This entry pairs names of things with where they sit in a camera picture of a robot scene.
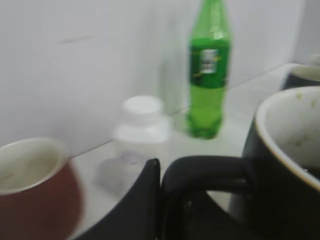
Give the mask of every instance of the bottle cap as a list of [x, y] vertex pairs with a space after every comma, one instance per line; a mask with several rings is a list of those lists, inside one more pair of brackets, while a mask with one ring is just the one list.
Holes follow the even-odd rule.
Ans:
[[135, 96], [123, 103], [125, 120], [135, 126], [150, 126], [159, 122], [163, 112], [162, 101], [155, 96]]

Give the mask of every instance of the mug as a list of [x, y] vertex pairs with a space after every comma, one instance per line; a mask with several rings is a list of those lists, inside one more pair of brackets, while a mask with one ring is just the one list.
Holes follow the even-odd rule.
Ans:
[[294, 67], [286, 78], [282, 89], [320, 86], [320, 67], [301, 65]]
[[320, 87], [278, 92], [259, 106], [242, 158], [189, 156], [168, 168], [162, 182], [166, 237], [160, 239], [171, 239], [168, 231], [176, 231], [167, 224], [175, 199], [191, 191], [218, 190], [242, 196], [237, 202], [242, 220], [264, 238], [318, 240], [319, 178]]
[[65, 240], [80, 218], [80, 188], [63, 143], [30, 138], [0, 147], [0, 239]]

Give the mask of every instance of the white wall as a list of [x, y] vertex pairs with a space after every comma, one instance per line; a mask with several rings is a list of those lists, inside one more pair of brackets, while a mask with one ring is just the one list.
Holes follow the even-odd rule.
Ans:
[[306, 64], [309, 56], [320, 53], [320, 1], [306, 0], [293, 61]]
[[[111, 139], [137, 94], [186, 106], [188, 34], [199, 0], [4, 0], [0, 145], [50, 136], [74, 154]], [[302, 0], [226, 0], [230, 86], [288, 62]]]

